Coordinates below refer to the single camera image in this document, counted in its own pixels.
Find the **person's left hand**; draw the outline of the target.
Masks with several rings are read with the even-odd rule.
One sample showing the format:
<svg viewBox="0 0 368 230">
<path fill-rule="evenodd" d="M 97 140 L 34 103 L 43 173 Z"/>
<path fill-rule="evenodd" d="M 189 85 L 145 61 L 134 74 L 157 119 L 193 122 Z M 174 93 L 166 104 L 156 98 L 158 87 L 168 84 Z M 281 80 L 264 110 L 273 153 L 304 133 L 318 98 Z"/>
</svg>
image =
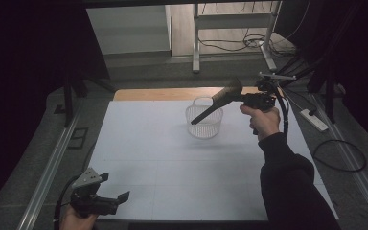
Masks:
<svg viewBox="0 0 368 230">
<path fill-rule="evenodd" d="M 97 218 L 98 215 L 95 214 L 82 218 L 71 205 L 68 205 L 60 222 L 59 230 L 92 230 Z"/>
</svg>

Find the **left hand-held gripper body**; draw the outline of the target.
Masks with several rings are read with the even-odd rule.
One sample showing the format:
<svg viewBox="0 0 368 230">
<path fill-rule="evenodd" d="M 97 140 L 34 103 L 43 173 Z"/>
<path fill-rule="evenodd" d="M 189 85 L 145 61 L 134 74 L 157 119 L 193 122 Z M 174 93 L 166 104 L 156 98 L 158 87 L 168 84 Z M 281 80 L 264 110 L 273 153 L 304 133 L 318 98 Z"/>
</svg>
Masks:
<svg viewBox="0 0 368 230">
<path fill-rule="evenodd" d="M 91 214 L 115 215 L 117 212 L 119 206 L 117 199 L 97 195 L 102 184 L 99 176 L 100 174 L 93 168 L 88 168 L 72 184 L 70 205 L 82 218 L 87 218 Z"/>
</svg>

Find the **wooden board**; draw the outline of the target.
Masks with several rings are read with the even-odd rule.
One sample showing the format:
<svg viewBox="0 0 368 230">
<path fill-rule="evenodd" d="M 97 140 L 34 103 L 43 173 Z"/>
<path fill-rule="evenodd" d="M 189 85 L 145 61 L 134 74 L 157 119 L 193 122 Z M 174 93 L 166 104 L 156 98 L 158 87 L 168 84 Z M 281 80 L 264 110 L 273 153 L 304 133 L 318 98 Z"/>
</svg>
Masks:
<svg viewBox="0 0 368 230">
<path fill-rule="evenodd" d="M 221 87 L 121 89 L 114 101 L 188 101 L 200 96 L 213 96 Z"/>
</svg>

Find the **black stand legs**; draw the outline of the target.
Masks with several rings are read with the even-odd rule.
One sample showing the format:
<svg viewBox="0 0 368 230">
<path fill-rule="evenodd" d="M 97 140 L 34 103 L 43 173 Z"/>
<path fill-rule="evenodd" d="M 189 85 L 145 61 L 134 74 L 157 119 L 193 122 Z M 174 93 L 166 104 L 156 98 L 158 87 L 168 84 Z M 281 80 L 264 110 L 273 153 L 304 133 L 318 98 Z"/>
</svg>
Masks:
<svg viewBox="0 0 368 230">
<path fill-rule="evenodd" d="M 281 87 L 302 79 L 308 74 L 312 74 L 307 84 L 309 93 L 318 93 L 325 87 L 325 113 L 332 124 L 334 119 L 334 86 L 335 86 L 335 62 L 330 55 L 324 55 L 316 62 L 309 65 L 306 69 L 295 74 L 294 80 L 284 80 L 280 83 Z"/>
<path fill-rule="evenodd" d="M 82 71 L 74 74 L 66 72 L 63 78 L 65 127 L 69 127 L 71 125 L 75 114 L 72 93 L 75 93 L 78 98 L 85 98 L 88 94 L 88 88 L 84 83 L 85 80 L 93 82 L 110 93 L 115 93 L 117 91 L 117 89 L 111 84 L 106 83 L 101 79 L 91 77 Z"/>
</svg>

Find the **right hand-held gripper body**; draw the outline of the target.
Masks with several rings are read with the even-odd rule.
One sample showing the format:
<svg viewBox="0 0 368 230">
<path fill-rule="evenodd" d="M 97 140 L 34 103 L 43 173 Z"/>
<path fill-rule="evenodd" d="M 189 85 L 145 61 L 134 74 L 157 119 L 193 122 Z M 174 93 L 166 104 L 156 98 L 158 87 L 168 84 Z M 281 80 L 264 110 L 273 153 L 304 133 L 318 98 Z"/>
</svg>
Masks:
<svg viewBox="0 0 368 230">
<path fill-rule="evenodd" d="M 242 102 L 244 105 L 254 109 L 260 109 L 261 111 L 267 111 L 274 107 L 277 100 L 283 98 L 283 93 L 276 81 L 286 80 L 294 81 L 295 76 L 284 76 L 278 74 L 264 74 L 259 73 L 260 80 L 256 82 L 258 88 L 257 93 L 246 93 L 242 96 Z"/>
</svg>

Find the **white metal stand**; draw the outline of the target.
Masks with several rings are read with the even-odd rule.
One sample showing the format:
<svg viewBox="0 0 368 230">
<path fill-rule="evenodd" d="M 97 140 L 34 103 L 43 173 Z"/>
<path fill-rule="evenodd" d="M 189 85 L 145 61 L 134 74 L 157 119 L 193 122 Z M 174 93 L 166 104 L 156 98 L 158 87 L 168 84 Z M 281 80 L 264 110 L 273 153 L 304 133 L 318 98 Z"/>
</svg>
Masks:
<svg viewBox="0 0 368 230">
<path fill-rule="evenodd" d="M 277 67 L 269 50 L 269 42 L 278 17 L 281 1 L 274 4 L 271 12 L 250 13 L 250 14 L 206 14 L 200 15 L 198 4 L 194 4 L 194 46 L 193 46 L 193 72 L 200 71 L 199 36 L 200 30 L 220 30 L 220 29 L 261 29 L 266 28 L 264 40 L 259 43 L 260 50 L 264 56 L 268 69 L 276 72 Z"/>
</svg>

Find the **black square floor frame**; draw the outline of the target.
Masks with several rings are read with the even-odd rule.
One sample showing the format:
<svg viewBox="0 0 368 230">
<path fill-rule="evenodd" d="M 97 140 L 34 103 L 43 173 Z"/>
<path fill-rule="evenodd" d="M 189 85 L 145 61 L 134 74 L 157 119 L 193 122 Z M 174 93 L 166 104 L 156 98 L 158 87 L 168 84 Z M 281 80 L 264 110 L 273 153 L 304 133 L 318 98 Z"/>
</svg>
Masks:
<svg viewBox="0 0 368 230">
<path fill-rule="evenodd" d="M 69 150 L 81 150 L 86 141 L 88 130 L 88 127 L 75 128 L 69 140 L 67 148 Z"/>
</svg>

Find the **metal floor rail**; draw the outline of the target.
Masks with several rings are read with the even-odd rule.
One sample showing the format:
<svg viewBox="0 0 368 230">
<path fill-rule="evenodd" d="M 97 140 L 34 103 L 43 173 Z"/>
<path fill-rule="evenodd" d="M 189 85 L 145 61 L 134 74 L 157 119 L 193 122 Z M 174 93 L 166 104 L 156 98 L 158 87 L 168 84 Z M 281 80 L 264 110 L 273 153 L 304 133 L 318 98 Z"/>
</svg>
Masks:
<svg viewBox="0 0 368 230">
<path fill-rule="evenodd" d="M 68 127 L 64 127 L 57 140 L 57 143 L 51 153 L 51 156 L 44 168 L 42 175 L 35 187 L 34 193 L 23 213 L 21 220 L 19 221 L 16 230 L 33 230 L 35 222 L 43 206 L 44 200 L 47 197 L 49 189 L 57 173 L 59 164 L 71 139 L 72 132 L 74 131 L 81 113 L 76 112 L 75 116 L 71 119 Z"/>
<path fill-rule="evenodd" d="M 328 115 L 325 112 L 325 105 L 321 101 L 319 96 L 315 96 L 309 94 L 309 97 L 313 100 L 313 103 L 317 106 L 318 114 L 324 123 L 329 127 L 329 133 L 334 139 L 345 140 L 345 136 L 342 134 L 341 129 L 337 124 L 333 124 Z M 356 169 L 359 166 L 359 161 L 354 156 L 354 151 L 352 147 L 348 147 L 346 144 L 339 144 L 338 146 L 340 150 L 341 157 L 345 164 L 353 169 Z M 353 178 L 358 185 L 361 193 L 363 194 L 366 202 L 368 203 L 368 176 L 365 171 L 354 172 Z"/>
</svg>

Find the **white power strip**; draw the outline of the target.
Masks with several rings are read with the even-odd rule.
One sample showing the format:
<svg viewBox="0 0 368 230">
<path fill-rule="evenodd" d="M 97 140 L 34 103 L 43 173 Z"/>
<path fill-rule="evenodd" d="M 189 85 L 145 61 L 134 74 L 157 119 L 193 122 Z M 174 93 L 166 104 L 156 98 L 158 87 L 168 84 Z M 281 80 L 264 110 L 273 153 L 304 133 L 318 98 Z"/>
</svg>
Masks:
<svg viewBox="0 0 368 230">
<path fill-rule="evenodd" d="M 329 127 L 322 122 L 318 117 L 315 115 L 310 115 L 310 112 L 307 109 L 304 109 L 300 112 L 300 114 L 311 124 L 313 125 L 318 131 L 323 132 L 329 129 Z"/>
</svg>

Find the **person's right hand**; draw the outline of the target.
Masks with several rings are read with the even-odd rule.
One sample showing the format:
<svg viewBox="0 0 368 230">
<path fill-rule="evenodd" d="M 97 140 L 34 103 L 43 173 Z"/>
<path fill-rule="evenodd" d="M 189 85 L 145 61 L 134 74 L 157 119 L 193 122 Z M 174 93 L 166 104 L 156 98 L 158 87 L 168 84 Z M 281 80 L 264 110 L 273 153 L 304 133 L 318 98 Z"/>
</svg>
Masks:
<svg viewBox="0 0 368 230">
<path fill-rule="evenodd" d="M 279 124 L 281 118 L 278 108 L 272 107 L 266 111 L 261 111 L 260 109 L 241 105 L 240 111 L 242 114 L 250 117 L 249 126 L 258 132 L 259 141 L 280 131 Z"/>
</svg>

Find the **white mesh basket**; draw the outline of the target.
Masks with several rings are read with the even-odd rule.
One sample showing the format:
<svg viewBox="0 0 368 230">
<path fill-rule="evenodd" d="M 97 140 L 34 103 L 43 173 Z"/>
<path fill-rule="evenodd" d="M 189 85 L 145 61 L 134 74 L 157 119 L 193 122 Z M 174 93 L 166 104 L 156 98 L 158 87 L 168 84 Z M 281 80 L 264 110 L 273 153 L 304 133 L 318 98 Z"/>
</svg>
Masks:
<svg viewBox="0 0 368 230">
<path fill-rule="evenodd" d="M 187 130 L 195 138 L 210 139 L 219 133 L 223 110 L 218 108 L 196 125 L 191 121 L 206 111 L 212 105 L 212 98 L 209 96 L 196 97 L 192 104 L 186 108 L 185 117 L 187 120 Z"/>
</svg>

